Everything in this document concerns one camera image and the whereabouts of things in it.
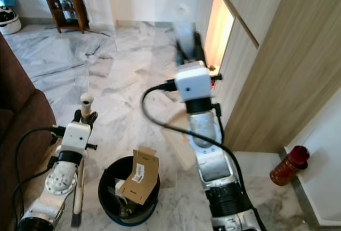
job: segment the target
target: black trash bin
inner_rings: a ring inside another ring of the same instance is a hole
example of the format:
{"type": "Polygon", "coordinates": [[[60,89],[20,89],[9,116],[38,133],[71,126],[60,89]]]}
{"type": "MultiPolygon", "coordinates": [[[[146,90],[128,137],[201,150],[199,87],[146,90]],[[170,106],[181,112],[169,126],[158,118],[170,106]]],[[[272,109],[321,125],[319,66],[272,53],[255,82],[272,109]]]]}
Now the black trash bin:
{"type": "Polygon", "coordinates": [[[133,171],[133,156],[121,158],[105,169],[98,187],[98,197],[106,214],[123,226],[137,226],[144,223],[153,213],[160,191],[160,176],[143,205],[137,205],[135,212],[128,217],[119,216],[120,205],[108,192],[108,186],[115,188],[115,178],[126,180],[133,171]]]}

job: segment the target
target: cardboard box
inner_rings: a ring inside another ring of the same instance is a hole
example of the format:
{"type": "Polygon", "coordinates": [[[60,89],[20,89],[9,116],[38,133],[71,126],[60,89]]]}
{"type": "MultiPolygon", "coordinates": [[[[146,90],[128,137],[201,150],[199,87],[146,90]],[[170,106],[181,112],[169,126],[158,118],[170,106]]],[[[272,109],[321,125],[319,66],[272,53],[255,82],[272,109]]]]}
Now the cardboard box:
{"type": "MultiPolygon", "coordinates": [[[[173,118],[168,122],[169,125],[180,127],[188,130],[190,124],[188,122],[187,112],[181,111],[173,116],[173,118]]],[[[182,165],[184,171],[189,170],[196,164],[196,155],[188,144],[188,138],[186,134],[182,134],[176,131],[171,131],[169,129],[162,128],[161,134],[164,136],[166,142],[171,147],[175,156],[182,165]]]]}
{"type": "Polygon", "coordinates": [[[154,189],[159,172],[159,158],[155,150],[140,147],[134,150],[133,171],[121,186],[119,192],[135,203],[143,205],[154,189]]]}

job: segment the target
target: marble floor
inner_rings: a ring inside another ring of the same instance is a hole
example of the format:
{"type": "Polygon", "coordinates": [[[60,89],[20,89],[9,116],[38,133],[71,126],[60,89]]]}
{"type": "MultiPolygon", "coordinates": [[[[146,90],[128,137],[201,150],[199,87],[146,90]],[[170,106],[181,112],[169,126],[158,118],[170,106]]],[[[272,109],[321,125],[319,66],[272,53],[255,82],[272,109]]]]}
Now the marble floor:
{"type": "MultiPolygon", "coordinates": [[[[150,86],[175,73],[174,34],[169,28],[148,23],[113,31],[68,31],[28,26],[5,37],[35,87],[42,90],[59,125],[67,125],[79,108],[84,92],[94,95],[92,109],[99,118],[89,140],[98,144],[85,162],[82,225],[77,230],[212,230],[210,211],[196,169],[181,169],[160,128],[148,122],[140,111],[140,97],[150,86]],[[132,155],[138,146],[157,151],[160,159],[161,191],[154,214],[144,224],[129,228],[107,217],[98,200],[98,182],[103,170],[115,160],[132,155]]],[[[155,92],[147,99],[148,109],[168,121],[183,104],[176,93],[155,92]]],[[[50,148],[45,162],[54,153],[50,148]]],[[[269,171],[278,155],[237,152],[246,187],[268,231],[307,231],[295,193],[290,185],[278,187],[269,171]]],[[[44,178],[31,182],[26,206],[43,189],[44,178]]],[[[72,198],[56,230],[71,230],[72,198]]]]}

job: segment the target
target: barcode label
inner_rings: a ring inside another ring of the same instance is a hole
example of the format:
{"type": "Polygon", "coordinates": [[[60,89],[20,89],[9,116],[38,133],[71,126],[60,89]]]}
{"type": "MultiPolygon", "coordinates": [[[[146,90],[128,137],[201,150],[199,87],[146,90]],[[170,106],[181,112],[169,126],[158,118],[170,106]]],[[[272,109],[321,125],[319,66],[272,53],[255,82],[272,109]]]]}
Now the barcode label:
{"type": "Polygon", "coordinates": [[[133,180],[137,183],[140,183],[144,177],[144,165],[138,163],[136,166],[136,174],[133,177],[133,180]]]}

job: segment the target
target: brown sofa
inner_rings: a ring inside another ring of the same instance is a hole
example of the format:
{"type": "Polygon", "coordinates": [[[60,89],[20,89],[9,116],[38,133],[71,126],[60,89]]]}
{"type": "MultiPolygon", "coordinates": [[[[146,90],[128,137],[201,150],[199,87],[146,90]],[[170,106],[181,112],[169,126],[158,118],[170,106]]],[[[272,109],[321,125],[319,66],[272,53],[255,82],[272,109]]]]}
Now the brown sofa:
{"type": "MultiPolygon", "coordinates": [[[[24,133],[51,126],[55,118],[45,95],[35,89],[1,34],[0,88],[0,230],[7,230],[12,219],[12,193],[17,185],[15,147],[24,133]]],[[[24,141],[18,160],[21,180],[34,174],[51,139],[48,131],[38,131],[24,141]]]]}

